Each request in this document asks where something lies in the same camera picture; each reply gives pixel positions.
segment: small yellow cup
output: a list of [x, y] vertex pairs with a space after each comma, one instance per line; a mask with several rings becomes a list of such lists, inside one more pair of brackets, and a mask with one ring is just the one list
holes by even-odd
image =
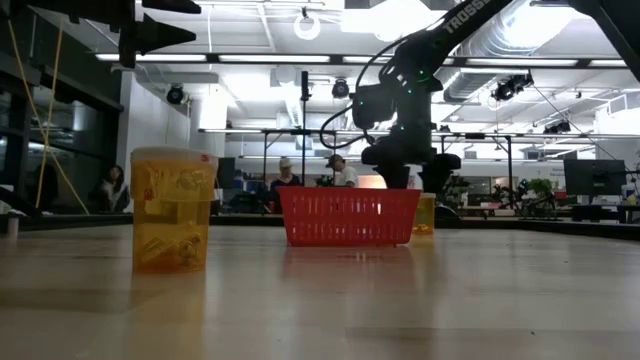
[[218, 159], [176, 148], [139, 148], [133, 176], [133, 271], [201, 270]]
[[416, 217], [413, 220], [414, 235], [433, 235], [436, 218], [436, 195], [431, 193], [422, 193], [418, 201], [418, 209]]

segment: pole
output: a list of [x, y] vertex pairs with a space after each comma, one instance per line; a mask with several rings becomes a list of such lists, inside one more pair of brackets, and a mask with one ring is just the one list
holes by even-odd
[[[334, 133], [333, 134], [333, 155], [336, 154], [336, 144], [338, 143], [338, 134]], [[331, 171], [333, 171], [333, 185], [336, 184], [336, 169], [334, 169], [333, 167], [331, 168]]]
[[265, 209], [265, 200], [267, 199], [267, 137], [269, 136], [269, 133], [267, 131], [264, 132], [264, 153], [262, 154], [262, 189], [264, 191], [264, 199], [262, 199], [262, 216], [264, 216], [264, 213], [266, 211]]
[[307, 163], [307, 101], [302, 100], [302, 186], [305, 186], [305, 173]]
[[511, 156], [511, 136], [505, 136], [507, 139], [507, 157], [509, 164], [509, 206], [513, 209], [513, 158]]
[[305, 165], [307, 162], [307, 101], [311, 95], [309, 94], [309, 72], [301, 73], [302, 81], [300, 90], [302, 92], [300, 100], [302, 100], [302, 186], [305, 186]]

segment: black robotic arm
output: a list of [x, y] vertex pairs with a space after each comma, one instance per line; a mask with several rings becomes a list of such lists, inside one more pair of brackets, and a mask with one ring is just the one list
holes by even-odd
[[[429, 28], [391, 44], [365, 66], [363, 72], [377, 57], [398, 46], [395, 55], [380, 70], [379, 84], [359, 86], [362, 74], [358, 78], [352, 110], [355, 125], [365, 132], [397, 112], [397, 122], [390, 134], [377, 139], [362, 153], [362, 162], [376, 166], [387, 187], [406, 188], [409, 174], [405, 165], [416, 164], [423, 167], [423, 190], [438, 193], [452, 170], [460, 168], [459, 157], [436, 154], [431, 147], [431, 95], [443, 88], [434, 74], [458, 44], [512, 1], [462, 2]], [[625, 0], [568, 0], [562, 3], [592, 16], [640, 79], [640, 26], [635, 25], [633, 17], [623, 16], [629, 13], [624, 10], [629, 6], [640, 10], [640, 1], [629, 4]]]

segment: red basket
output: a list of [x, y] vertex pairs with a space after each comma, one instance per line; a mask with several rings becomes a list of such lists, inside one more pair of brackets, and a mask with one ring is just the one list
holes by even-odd
[[406, 244], [419, 190], [279, 187], [291, 246]]

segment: ceiling light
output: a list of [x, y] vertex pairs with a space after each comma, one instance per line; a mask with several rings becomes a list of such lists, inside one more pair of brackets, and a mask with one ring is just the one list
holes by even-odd
[[[369, 135], [389, 135], [388, 131], [367, 131]], [[336, 135], [362, 135], [362, 131], [359, 130], [338, 130]]]
[[248, 63], [328, 63], [326, 55], [220, 55], [221, 62]]
[[576, 66], [575, 59], [467, 59], [466, 65], [471, 66], [522, 66], [522, 67], [571, 67]]
[[223, 134], [262, 134], [262, 130], [258, 129], [200, 129], [200, 131]]
[[[268, 160], [272, 160], [272, 159], [282, 159], [283, 156], [273, 156], [273, 155], [267, 155], [267, 156], [262, 156], [262, 155], [240, 155], [238, 156], [240, 159], [254, 159], [254, 160], [262, 160], [262, 159], [268, 159]], [[287, 159], [295, 159], [295, 160], [300, 160], [302, 159], [302, 156], [286, 156]], [[326, 160], [325, 157], [323, 156], [305, 156], [306, 160]]]
[[[118, 54], [96, 54], [100, 61], [119, 61]], [[207, 56], [202, 54], [147, 54], [136, 55], [138, 62], [204, 62]]]
[[[373, 56], [344, 56], [342, 57], [342, 61], [347, 64], [366, 64], [371, 60]], [[391, 56], [380, 56], [373, 63], [374, 64], [384, 64], [391, 59]]]
[[620, 67], [625, 68], [627, 64], [624, 60], [592, 60], [589, 67]]
[[527, 69], [500, 69], [500, 68], [461, 68], [463, 74], [508, 74], [508, 75], [527, 75]]
[[[293, 32], [302, 40], [313, 40], [320, 35], [320, 19], [314, 14], [307, 14], [306, 9], [302, 8], [304, 15], [298, 15], [293, 22]], [[311, 20], [311, 27], [307, 30], [302, 29], [302, 22], [306, 19]]]
[[[257, 6], [257, 5], [264, 5], [264, 6], [295, 6], [295, 7], [300, 7], [301, 5], [304, 5], [308, 8], [323, 8], [325, 3], [321, 2], [321, 1], [305, 1], [305, 0], [271, 0], [271, 1], [259, 1], [259, 0], [255, 0], [255, 1], [251, 1], [251, 0], [242, 0], [242, 1], [225, 1], [225, 0], [192, 0], [194, 3], [196, 3], [197, 5], [200, 6], [206, 6], [206, 5], [217, 5], [217, 6], [233, 6], [233, 7], [240, 7], [240, 6]], [[136, 0], [136, 4], [142, 4], [142, 0]]]

